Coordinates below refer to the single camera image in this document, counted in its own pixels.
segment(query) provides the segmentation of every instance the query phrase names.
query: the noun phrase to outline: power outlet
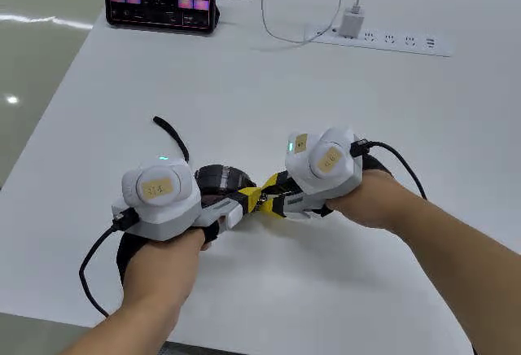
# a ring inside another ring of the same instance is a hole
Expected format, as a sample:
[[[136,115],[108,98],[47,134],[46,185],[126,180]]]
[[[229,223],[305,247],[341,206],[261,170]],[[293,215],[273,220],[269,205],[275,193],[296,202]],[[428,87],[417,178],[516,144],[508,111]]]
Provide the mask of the power outlet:
[[[312,37],[320,31],[320,28],[308,26],[304,38]],[[313,39],[313,42],[436,56],[451,56],[453,53],[449,44],[437,36],[377,29],[366,29],[355,39],[342,37],[333,28]]]

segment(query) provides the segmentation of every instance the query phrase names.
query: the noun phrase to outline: charger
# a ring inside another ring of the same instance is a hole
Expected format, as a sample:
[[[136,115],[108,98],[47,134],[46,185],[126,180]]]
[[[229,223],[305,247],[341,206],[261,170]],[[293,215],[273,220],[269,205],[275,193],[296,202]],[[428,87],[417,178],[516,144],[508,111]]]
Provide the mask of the charger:
[[[343,37],[358,38],[361,25],[364,22],[364,11],[359,5],[348,8],[342,15],[342,24],[338,28],[338,34]]]

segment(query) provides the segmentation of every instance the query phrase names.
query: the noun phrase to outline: black cable connector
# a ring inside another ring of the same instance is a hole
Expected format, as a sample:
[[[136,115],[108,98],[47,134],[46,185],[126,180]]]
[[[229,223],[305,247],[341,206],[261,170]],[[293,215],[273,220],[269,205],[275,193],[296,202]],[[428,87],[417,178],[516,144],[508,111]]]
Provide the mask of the black cable connector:
[[[120,231],[126,231],[131,226],[134,226],[139,222],[139,215],[132,207],[123,210],[121,213],[116,214],[112,219],[111,228]]]
[[[117,214],[112,220],[112,226],[106,229],[105,232],[101,234],[101,236],[96,240],[80,265],[80,271],[78,274],[80,275],[80,283],[83,287],[85,296],[90,301],[90,303],[105,317],[108,317],[107,311],[99,305],[90,292],[89,284],[87,283],[87,279],[85,277],[85,268],[89,264],[90,259],[92,259],[92,256],[98,250],[99,246],[108,238],[109,235],[117,232],[118,230],[126,231],[128,228],[138,222],[139,215],[133,208],[127,208],[126,210],[123,210],[121,213]]]
[[[425,190],[423,189],[422,183],[418,179],[418,176],[416,176],[416,173],[414,173],[414,171],[409,166],[409,164],[407,164],[407,161],[405,161],[405,158],[394,147],[391,147],[383,142],[373,142],[373,141],[368,141],[367,139],[360,139],[359,141],[353,142],[351,144],[349,153],[351,154],[351,156],[353,158],[356,158],[359,156],[363,156],[365,154],[369,154],[369,150],[372,147],[381,147],[382,149],[390,151],[401,162],[401,164],[404,165],[404,168],[407,170],[407,172],[413,178],[414,182],[416,183],[416,186],[418,187],[418,190],[420,191],[420,195],[422,196],[422,198],[427,200],[427,195],[425,194]]]

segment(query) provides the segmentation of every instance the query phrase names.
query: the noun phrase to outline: beige label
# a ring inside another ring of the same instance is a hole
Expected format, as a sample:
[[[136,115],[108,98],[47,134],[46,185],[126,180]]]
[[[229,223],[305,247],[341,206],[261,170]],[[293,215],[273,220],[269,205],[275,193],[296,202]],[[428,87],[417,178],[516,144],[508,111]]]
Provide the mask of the beige label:
[[[301,134],[295,138],[295,154],[306,150],[307,134]]]
[[[329,173],[337,162],[339,162],[342,153],[335,149],[334,147],[330,147],[326,154],[318,161],[318,168],[323,173]]]
[[[172,193],[172,180],[168,177],[160,178],[158,180],[150,180],[141,184],[143,192],[143,198],[150,200],[157,198],[158,196],[168,195]]]

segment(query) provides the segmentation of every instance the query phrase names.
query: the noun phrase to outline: floor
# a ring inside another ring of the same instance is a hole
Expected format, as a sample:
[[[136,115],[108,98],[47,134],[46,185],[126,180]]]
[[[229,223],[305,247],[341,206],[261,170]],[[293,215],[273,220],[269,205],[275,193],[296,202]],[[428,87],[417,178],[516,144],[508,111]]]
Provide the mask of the floor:
[[[0,0],[0,188],[102,9],[103,0]],[[84,331],[0,313],[0,353],[56,354]],[[162,353],[223,354],[180,344]]]

